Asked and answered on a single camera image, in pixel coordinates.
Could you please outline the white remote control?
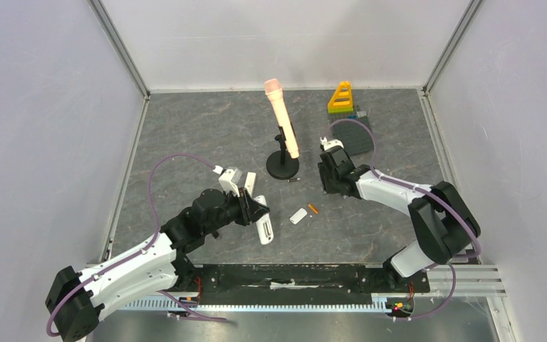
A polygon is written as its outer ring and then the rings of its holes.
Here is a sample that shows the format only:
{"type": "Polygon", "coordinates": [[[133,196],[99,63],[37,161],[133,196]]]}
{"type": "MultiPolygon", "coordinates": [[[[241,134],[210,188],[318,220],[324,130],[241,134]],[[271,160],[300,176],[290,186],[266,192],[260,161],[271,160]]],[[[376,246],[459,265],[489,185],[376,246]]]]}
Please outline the white remote control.
{"type": "Polygon", "coordinates": [[[273,225],[269,214],[260,219],[255,225],[262,245],[267,245],[274,240],[273,225]]]}

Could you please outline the white battery cover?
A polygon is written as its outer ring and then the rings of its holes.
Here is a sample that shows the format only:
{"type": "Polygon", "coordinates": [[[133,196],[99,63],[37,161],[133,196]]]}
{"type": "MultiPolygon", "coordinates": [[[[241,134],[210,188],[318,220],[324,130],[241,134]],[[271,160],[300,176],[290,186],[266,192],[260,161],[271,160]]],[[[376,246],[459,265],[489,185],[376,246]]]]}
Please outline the white battery cover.
{"type": "Polygon", "coordinates": [[[298,224],[302,219],[307,216],[307,214],[308,213],[304,208],[300,208],[293,215],[291,215],[289,220],[292,224],[298,224]]]}

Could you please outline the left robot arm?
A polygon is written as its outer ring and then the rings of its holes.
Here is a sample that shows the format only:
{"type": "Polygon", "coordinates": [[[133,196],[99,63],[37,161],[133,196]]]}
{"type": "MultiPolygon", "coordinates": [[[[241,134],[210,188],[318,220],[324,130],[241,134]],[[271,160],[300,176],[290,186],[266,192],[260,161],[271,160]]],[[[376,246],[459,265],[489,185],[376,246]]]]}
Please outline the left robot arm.
{"type": "Polygon", "coordinates": [[[269,207],[246,189],[239,194],[208,189],[136,247],[92,267],[67,266],[56,275],[45,300],[50,313],[47,334],[79,341],[124,305],[162,290],[190,289],[194,265],[187,254],[207,236],[231,223],[249,226],[263,220],[269,207]]]}

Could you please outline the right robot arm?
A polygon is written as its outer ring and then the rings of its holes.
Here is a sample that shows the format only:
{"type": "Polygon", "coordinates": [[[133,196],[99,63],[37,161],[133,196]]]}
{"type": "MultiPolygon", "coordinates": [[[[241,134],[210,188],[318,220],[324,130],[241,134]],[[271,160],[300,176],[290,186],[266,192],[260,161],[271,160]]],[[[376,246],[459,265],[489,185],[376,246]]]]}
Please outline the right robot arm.
{"type": "Polygon", "coordinates": [[[377,202],[411,220],[416,240],[385,261],[387,288],[404,289],[417,272],[446,264],[468,245],[479,252],[481,229],[453,184],[407,182],[368,165],[355,166],[342,145],[324,143],[321,148],[318,171],[325,192],[377,202]]]}

